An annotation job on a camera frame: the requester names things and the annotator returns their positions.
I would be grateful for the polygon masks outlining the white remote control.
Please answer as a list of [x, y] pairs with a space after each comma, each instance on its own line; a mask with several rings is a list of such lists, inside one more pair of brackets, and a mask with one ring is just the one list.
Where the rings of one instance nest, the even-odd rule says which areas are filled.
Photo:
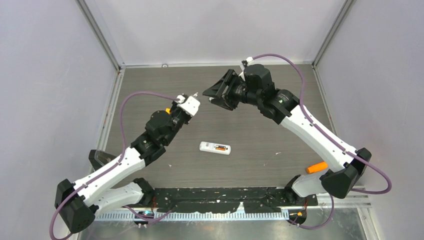
[[226, 144], [201, 141], [199, 144], [199, 150], [207, 153], [229, 155], [232, 149]]

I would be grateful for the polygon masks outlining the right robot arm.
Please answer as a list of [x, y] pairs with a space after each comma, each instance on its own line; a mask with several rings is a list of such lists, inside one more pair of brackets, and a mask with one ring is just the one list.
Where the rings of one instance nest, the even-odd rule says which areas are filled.
[[305, 107], [301, 108], [299, 98], [289, 90], [276, 88], [271, 72], [261, 64], [247, 66], [241, 74], [228, 70], [202, 94], [209, 97], [210, 103], [230, 111], [239, 103], [257, 107], [264, 117], [302, 139], [328, 165], [327, 170], [290, 180], [285, 186], [285, 198], [291, 205], [321, 193], [344, 199], [366, 168], [355, 158], [369, 162], [372, 156], [366, 148], [356, 150], [335, 136]]

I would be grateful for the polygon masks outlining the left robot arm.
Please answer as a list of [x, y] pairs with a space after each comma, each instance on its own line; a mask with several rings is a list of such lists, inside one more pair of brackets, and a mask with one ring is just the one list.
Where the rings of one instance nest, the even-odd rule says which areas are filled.
[[142, 133], [124, 153], [75, 182], [68, 179], [56, 188], [54, 217], [60, 216], [71, 234], [87, 228], [100, 211], [98, 200], [121, 180], [157, 160], [184, 124], [188, 124], [199, 108], [192, 104], [173, 105], [169, 112], [155, 111]]

